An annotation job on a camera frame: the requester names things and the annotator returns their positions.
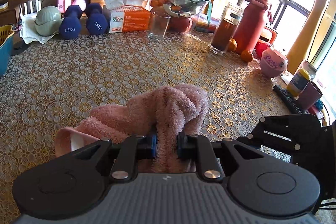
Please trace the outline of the orange white tissue box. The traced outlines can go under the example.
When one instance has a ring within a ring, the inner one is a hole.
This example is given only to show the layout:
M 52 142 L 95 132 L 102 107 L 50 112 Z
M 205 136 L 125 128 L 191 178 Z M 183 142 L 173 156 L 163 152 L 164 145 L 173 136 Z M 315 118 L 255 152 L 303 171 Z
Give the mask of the orange white tissue box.
M 144 0 L 105 0 L 102 8 L 109 33 L 144 31 L 148 29 L 150 11 L 142 6 Z

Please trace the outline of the pale green ribbed pot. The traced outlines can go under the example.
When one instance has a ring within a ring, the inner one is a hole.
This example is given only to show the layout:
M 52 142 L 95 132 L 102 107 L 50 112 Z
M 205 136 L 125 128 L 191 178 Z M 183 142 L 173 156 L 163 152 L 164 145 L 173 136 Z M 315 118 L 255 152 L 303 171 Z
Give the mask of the pale green ribbed pot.
M 55 6 L 47 6 L 42 8 L 34 21 L 37 33 L 41 36 L 51 36 L 59 30 L 63 21 L 61 12 Z

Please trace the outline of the glass tea bottle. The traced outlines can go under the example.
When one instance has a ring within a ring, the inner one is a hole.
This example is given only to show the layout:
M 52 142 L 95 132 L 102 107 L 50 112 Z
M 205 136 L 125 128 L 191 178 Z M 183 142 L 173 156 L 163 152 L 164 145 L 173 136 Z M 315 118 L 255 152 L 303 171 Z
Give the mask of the glass tea bottle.
M 228 50 L 231 39 L 243 16 L 243 9 L 238 5 L 228 3 L 216 27 L 209 49 L 216 55 L 222 56 Z

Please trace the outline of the blue dumbbell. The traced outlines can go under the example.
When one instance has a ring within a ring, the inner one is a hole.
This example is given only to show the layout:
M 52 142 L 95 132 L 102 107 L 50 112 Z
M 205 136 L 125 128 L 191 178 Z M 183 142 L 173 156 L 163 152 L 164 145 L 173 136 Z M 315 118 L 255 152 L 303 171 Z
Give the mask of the blue dumbbell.
M 64 19 L 59 26 L 59 33 L 65 40 L 76 39 L 81 31 L 80 18 L 83 12 L 79 5 L 70 5 L 64 13 Z
M 108 22 L 102 13 L 102 7 L 98 3 L 90 3 L 86 8 L 86 28 L 90 35 L 101 35 L 106 32 Z

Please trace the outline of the lace tablecloth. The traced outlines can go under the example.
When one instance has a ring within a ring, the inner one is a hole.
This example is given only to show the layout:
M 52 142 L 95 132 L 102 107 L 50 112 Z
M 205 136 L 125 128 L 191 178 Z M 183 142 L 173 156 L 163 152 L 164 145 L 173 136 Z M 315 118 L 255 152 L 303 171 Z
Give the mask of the lace tablecloth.
M 266 78 L 257 61 L 211 53 L 209 39 L 199 32 L 159 41 L 146 32 L 84 34 L 32 43 L 12 57 L 1 77 L 1 223 L 19 215 L 11 194 L 17 175 L 51 160 L 57 130 L 77 125 L 96 106 L 193 84 L 207 92 L 201 133 L 212 140 L 245 135 L 261 116 L 289 114 L 273 91 L 281 79 Z

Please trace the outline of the red insulated water bottle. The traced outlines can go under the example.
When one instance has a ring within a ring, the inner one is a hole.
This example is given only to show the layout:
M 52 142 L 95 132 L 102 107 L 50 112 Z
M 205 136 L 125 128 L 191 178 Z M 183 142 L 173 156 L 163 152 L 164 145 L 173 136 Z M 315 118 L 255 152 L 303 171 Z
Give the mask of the red insulated water bottle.
M 243 16 L 236 28 L 233 39 L 237 44 L 236 53 L 253 50 L 264 30 L 268 0 L 244 0 L 248 6 L 243 11 Z

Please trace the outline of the pink kettlebell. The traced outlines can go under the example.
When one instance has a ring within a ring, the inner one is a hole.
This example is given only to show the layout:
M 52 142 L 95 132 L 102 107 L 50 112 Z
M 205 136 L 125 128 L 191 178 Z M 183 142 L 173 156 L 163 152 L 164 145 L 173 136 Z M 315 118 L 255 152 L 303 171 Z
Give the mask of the pink kettlebell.
M 74 0 L 72 2 L 72 5 L 78 5 L 82 12 L 84 12 L 87 7 L 87 3 L 85 0 Z

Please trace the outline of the pink fluffy towel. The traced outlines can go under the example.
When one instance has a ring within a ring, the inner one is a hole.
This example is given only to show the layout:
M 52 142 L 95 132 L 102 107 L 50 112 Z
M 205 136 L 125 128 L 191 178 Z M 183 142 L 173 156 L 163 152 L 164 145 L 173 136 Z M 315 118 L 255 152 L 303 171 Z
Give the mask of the pink fluffy towel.
M 157 156 L 140 160 L 141 172 L 192 172 L 195 164 L 177 154 L 177 135 L 198 134 L 208 112 L 207 93 L 189 84 L 162 86 L 129 99 L 126 105 L 107 104 L 90 111 L 76 127 L 61 128 L 55 137 L 55 155 L 63 156 L 101 138 L 121 143 L 131 135 L 157 133 Z

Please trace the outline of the tangerine near tea bottle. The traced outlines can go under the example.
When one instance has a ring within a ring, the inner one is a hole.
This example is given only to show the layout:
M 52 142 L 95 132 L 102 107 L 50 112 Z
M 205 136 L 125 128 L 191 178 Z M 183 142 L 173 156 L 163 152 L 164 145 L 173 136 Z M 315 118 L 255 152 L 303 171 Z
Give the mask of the tangerine near tea bottle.
M 232 51 L 236 51 L 236 48 L 237 48 L 237 43 L 236 43 L 236 40 L 231 38 L 230 39 L 230 43 L 228 45 L 228 49 L 227 51 L 228 52 L 232 52 Z

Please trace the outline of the blue dumbbell left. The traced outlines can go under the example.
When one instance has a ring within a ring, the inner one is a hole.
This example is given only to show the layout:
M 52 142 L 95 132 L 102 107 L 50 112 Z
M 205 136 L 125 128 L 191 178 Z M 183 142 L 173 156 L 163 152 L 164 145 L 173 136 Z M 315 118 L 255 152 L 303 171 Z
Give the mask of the blue dumbbell left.
M 83 12 L 79 5 L 70 5 L 64 13 L 64 19 L 59 26 L 59 33 L 65 40 L 76 39 L 81 31 L 80 18 Z

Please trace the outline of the pink Barbie cup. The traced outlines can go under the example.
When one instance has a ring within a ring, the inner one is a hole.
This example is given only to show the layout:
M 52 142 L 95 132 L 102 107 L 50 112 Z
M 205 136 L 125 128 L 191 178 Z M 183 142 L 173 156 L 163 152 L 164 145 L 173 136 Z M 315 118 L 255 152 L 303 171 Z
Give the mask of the pink Barbie cup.
M 288 66 L 288 59 L 278 50 L 267 48 L 261 56 L 261 72 L 269 78 L 280 76 Z

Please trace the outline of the blue basin yellow strainer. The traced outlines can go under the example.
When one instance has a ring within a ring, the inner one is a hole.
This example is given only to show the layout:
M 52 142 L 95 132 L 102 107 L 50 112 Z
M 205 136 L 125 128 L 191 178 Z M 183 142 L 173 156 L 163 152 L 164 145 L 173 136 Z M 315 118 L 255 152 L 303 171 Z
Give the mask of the blue basin yellow strainer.
M 13 49 L 13 36 L 15 34 L 12 24 L 0 27 L 0 76 L 7 70 L 11 51 Z

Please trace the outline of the tangerine near red bottle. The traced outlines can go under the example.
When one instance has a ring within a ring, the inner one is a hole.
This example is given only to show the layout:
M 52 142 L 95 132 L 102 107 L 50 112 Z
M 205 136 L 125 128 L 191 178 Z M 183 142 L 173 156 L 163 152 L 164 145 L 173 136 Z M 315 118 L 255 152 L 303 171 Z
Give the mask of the tangerine near red bottle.
M 242 61 L 244 61 L 245 63 L 250 63 L 253 60 L 253 53 L 251 50 L 244 50 L 241 54 L 240 54 L 240 58 L 242 59 Z

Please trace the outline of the white cloth under pot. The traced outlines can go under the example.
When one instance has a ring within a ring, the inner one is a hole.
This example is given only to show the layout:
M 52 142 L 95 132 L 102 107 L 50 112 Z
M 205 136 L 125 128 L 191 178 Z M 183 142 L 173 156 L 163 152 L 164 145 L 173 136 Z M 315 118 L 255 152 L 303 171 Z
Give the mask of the white cloth under pot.
M 59 34 L 59 31 L 55 32 L 51 36 L 41 36 L 37 33 L 34 21 L 37 16 L 37 13 L 32 13 L 28 15 L 24 15 L 21 17 L 22 20 L 22 28 L 20 30 L 19 36 L 23 39 L 26 44 L 30 44 L 31 42 L 40 42 L 41 44 L 45 44 L 50 39 L 52 39 L 55 35 Z

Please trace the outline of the black remote control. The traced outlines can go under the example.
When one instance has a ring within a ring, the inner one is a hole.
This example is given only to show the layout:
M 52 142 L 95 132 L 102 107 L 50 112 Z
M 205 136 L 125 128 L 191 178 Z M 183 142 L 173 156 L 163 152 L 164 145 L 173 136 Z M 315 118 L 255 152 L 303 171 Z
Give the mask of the black remote control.
M 280 85 L 275 85 L 273 91 L 278 95 L 278 97 L 284 102 L 285 106 L 292 114 L 304 114 L 305 110 L 302 110 L 298 104 L 297 100 L 284 88 Z

